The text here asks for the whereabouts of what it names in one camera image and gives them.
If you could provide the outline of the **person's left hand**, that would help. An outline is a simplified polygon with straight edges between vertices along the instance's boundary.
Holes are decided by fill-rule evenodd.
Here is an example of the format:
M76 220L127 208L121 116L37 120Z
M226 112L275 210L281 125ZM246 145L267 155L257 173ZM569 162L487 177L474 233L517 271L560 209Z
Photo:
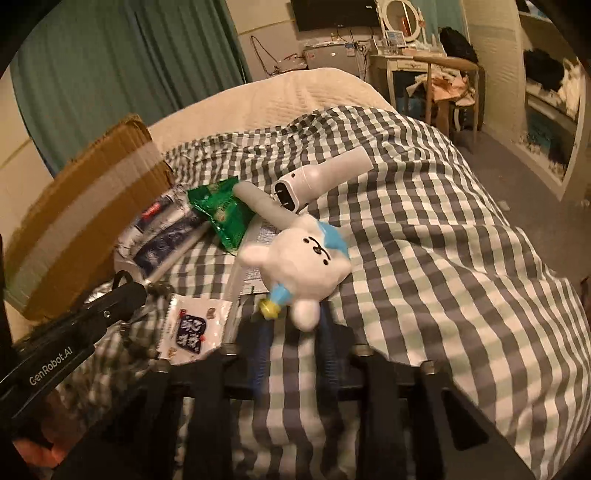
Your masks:
M49 432L46 432L44 436L51 443L50 448L43 447L26 438L14 440L13 445L27 464L55 468L67 455L68 438L51 435Z

